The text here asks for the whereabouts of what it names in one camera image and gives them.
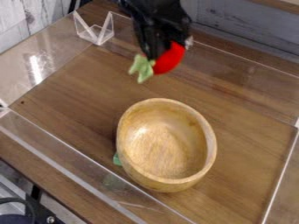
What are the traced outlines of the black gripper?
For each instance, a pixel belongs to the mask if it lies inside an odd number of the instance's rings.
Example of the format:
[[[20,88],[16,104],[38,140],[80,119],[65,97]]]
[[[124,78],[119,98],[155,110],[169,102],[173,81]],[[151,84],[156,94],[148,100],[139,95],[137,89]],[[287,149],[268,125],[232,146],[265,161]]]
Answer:
[[[185,44],[192,19],[180,0],[117,0],[117,5],[133,19],[137,42],[149,60],[171,48],[171,41]]]

